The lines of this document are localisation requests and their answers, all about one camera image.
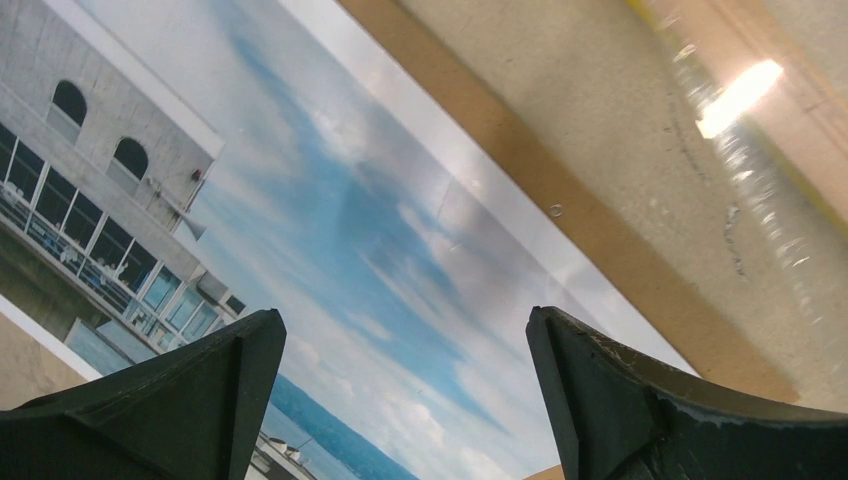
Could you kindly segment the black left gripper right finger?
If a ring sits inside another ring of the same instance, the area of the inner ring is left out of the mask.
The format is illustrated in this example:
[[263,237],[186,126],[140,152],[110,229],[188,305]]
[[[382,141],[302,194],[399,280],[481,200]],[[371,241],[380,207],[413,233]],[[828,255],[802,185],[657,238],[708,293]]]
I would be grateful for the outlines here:
[[843,479],[847,417],[703,380],[556,307],[526,337],[569,479]]

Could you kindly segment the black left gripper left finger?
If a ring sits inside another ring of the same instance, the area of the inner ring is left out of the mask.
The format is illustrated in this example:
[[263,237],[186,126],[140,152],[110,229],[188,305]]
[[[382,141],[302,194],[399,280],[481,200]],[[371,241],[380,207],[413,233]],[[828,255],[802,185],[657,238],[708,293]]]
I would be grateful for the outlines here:
[[1,414],[5,479],[242,479],[286,341],[275,309]]

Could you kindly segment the building and sky photo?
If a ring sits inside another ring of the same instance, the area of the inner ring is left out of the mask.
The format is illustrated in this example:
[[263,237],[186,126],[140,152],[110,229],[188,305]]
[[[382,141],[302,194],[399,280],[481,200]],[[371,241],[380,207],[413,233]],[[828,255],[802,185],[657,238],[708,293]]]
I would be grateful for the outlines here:
[[537,305],[686,367],[335,3],[2,3],[1,306],[82,376],[273,308],[301,475],[520,479]]

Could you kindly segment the clear plastic sheet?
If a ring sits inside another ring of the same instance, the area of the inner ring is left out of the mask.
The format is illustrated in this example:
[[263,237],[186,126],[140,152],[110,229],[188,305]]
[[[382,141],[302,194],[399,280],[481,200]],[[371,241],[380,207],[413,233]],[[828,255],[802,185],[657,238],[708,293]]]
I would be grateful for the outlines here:
[[800,190],[778,152],[750,120],[732,121],[715,138],[701,133],[699,110],[718,99],[718,85],[696,66],[674,64],[671,49],[645,25],[669,74],[674,93],[673,128],[703,150],[714,182],[728,192],[724,242],[735,269],[740,273],[750,270],[735,237],[737,224],[744,223],[754,234],[754,248],[772,261],[788,293],[792,321],[787,330],[808,343],[816,364],[827,374],[844,376],[847,229],[838,229]]

